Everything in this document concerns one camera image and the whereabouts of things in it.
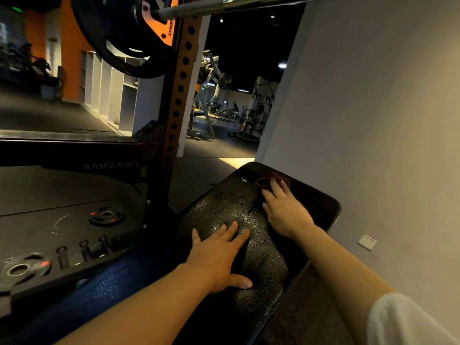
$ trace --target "hand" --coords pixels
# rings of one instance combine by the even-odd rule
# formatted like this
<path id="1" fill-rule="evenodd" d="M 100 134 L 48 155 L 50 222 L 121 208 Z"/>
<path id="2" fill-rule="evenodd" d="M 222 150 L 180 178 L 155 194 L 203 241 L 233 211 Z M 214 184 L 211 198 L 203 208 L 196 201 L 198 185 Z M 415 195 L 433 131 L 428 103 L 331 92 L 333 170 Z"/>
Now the hand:
<path id="1" fill-rule="evenodd" d="M 284 180 L 281 180 L 281 187 L 275 179 L 270 180 L 270 185 L 273 193 L 262 189 L 266 201 L 262 207 L 267 212 L 268 221 L 280 235 L 297 241 L 299 232 L 315 226 L 315 223 Z"/>
<path id="2" fill-rule="evenodd" d="M 210 293 L 221 292 L 227 287 L 248 289 L 253 286 L 249 278 L 230 273 L 236 254 L 249 238 L 249 229 L 246 229 L 231 241 L 237 231 L 238 222 L 234 221 L 228 230 L 226 225 L 222 225 L 202 242 L 198 231 L 192 230 L 193 246 L 185 264 L 208 274 L 212 282 Z"/>

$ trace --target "person's left hand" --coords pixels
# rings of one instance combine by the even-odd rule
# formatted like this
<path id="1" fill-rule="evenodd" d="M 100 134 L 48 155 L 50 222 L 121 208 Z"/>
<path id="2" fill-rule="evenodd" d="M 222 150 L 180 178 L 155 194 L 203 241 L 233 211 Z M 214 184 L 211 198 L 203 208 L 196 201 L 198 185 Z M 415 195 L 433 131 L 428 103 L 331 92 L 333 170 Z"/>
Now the person's left hand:
<path id="1" fill-rule="evenodd" d="M 185 264 L 199 268 L 209 275 L 212 282 L 210 293 L 221 292 L 227 287 L 248 289 L 253 285 L 249 278 L 230 273 L 236 254 L 249 238 L 249 229 L 246 229 L 231 241 L 237 231 L 237 221 L 228 230 L 226 225 L 222 225 L 204 241 L 201 241 L 196 229 L 192 231 L 193 246 Z"/>

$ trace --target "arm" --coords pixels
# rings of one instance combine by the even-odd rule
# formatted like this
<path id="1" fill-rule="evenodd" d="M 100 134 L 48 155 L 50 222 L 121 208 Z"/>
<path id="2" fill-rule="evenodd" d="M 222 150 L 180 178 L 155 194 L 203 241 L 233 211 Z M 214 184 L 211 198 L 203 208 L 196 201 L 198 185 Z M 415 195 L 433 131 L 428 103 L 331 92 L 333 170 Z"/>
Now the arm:
<path id="1" fill-rule="evenodd" d="M 201 242 L 193 229 L 193 247 L 185 264 L 83 325 L 57 345 L 172 344 L 195 308 L 209 293 L 228 286 L 250 288 L 252 282 L 230 273 L 249 230 L 231 241 L 233 222 Z"/>
<path id="2" fill-rule="evenodd" d="M 262 190 L 263 207 L 273 228 L 293 239 L 310 259 L 333 294 L 345 323 L 359 345 L 366 344 L 368 314 L 375 301 L 394 290 L 354 255 L 336 243 L 281 181 L 271 182 L 272 192 Z"/>

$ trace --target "green light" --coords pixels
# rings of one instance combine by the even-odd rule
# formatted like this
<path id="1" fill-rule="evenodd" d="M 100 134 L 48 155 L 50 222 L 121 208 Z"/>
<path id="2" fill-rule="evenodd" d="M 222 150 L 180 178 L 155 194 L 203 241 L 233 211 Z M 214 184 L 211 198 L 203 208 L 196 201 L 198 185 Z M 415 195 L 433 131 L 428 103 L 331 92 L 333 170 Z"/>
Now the green light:
<path id="1" fill-rule="evenodd" d="M 18 12 L 18 13 L 24 13 L 24 11 L 21 10 L 20 8 L 18 8 L 18 7 L 12 6 L 12 9 L 14 9 L 14 10 L 15 10 L 16 12 Z"/>

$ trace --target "white shelf unit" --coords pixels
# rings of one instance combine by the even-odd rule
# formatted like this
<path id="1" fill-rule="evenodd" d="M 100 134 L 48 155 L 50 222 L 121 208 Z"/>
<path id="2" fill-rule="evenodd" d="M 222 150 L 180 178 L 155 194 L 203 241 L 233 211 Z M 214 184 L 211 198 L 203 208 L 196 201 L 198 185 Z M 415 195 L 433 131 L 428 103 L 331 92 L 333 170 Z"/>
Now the white shelf unit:
<path id="1" fill-rule="evenodd" d="M 117 56 L 139 66 L 144 59 Z M 82 52 L 80 102 L 94 116 L 124 136 L 158 120 L 163 76 L 138 79 L 112 68 L 95 52 Z"/>

